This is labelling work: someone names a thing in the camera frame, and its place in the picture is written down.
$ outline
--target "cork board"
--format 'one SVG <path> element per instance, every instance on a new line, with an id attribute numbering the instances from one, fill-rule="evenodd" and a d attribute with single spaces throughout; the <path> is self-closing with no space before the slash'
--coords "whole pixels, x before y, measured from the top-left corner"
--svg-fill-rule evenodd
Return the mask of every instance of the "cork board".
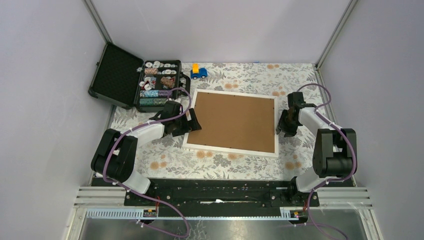
<path id="1" fill-rule="evenodd" d="M 192 106 L 202 130 L 186 133 L 183 148 L 278 157 L 276 96 L 197 89 Z"/>

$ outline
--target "black case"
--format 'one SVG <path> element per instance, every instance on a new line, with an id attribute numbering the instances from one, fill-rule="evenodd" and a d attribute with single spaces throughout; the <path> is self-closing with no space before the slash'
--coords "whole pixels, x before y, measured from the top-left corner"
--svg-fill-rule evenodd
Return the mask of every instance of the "black case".
<path id="1" fill-rule="evenodd" d="M 181 72 L 181 61 L 179 60 L 160 60 L 164 64 L 175 64 L 177 67 L 160 67 L 158 70 L 164 69 L 176 70 L 176 75 L 155 74 L 156 86 L 155 90 L 162 90 L 160 84 L 161 77 L 175 76 L 175 87 L 183 87 L 190 92 L 190 77 Z M 140 106 L 140 90 L 139 83 L 144 79 L 144 61 L 141 58 L 113 45 L 107 43 L 101 54 L 100 61 L 96 64 L 94 77 L 91 81 L 88 93 L 97 99 L 106 100 L 123 109 L 131 109 L 135 107 L 139 112 L 158 112 L 163 109 L 163 105 L 143 105 Z M 172 92 L 172 98 L 176 99 L 179 95 L 185 95 L 180 90 Z"/>

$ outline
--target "brown board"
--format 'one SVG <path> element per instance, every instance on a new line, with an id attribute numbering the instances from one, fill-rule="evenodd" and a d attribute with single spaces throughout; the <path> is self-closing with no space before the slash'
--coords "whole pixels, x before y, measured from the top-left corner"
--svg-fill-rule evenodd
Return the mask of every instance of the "brown board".
<path id="1" fill-rule="evenodd" d="M 187 143 L 248 151 L 275 152 L 273 98 L 197 92 L 194 111 L 201 130 Z"/>

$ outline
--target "tabletop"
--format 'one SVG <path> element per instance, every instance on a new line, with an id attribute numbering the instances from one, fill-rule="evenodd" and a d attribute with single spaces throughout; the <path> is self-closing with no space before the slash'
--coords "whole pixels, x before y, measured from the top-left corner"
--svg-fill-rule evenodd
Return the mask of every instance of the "tabletop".
<path id="1" fill-rule="evenodd" d="M 191 67 L 192 63 L 182 63 L 182 72 L 189 76 Z M 191 80 L 192 96 L 195 89 L 277 96 L 278 117 L 288 108 L 287 94 L 317 82 L 313 65 L 308 63 L 200 63 L 199 67 L 207 69 L 208 77 Z M 302 92 L 307 103 L 318 105 L 323 101 L 316 86 L 305 87 Z M 182 98 L 182 104 L 188 105 L 187 97 Z M 154 115 L 117 107 L 111 128 L 126 131 Z M 278 159 L 187 150 L 181 147 L 183 138 L 168 135 L 141 146 L 136 153 L 136 169 L 148 178 L 290 180 L 312 166 L 315 144 L 314 135 L 304 126 L 295 137 L 279 135 Z"/>

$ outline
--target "gray wall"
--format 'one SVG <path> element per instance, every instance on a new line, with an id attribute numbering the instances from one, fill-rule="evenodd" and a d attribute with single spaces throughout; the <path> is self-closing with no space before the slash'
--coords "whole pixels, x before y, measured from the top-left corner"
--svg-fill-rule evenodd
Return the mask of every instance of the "gray wall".
<path id="1" fill-rule="evenodd" d="M 349 0 L 94 0 L 113 42 L 143 59 L 314 63 Z"/>
<path id="2" fill-rule="evenodd" d="M 424 2 L 359 1 L 322 67 L 385 240 L 423 239 Z"/>
<path id="3" fill-rule="evenodd" d="M 104 42 L 80 0 L 0 7 L 0 239 L 62 237 L 110 104 L 88 86 Z"/>

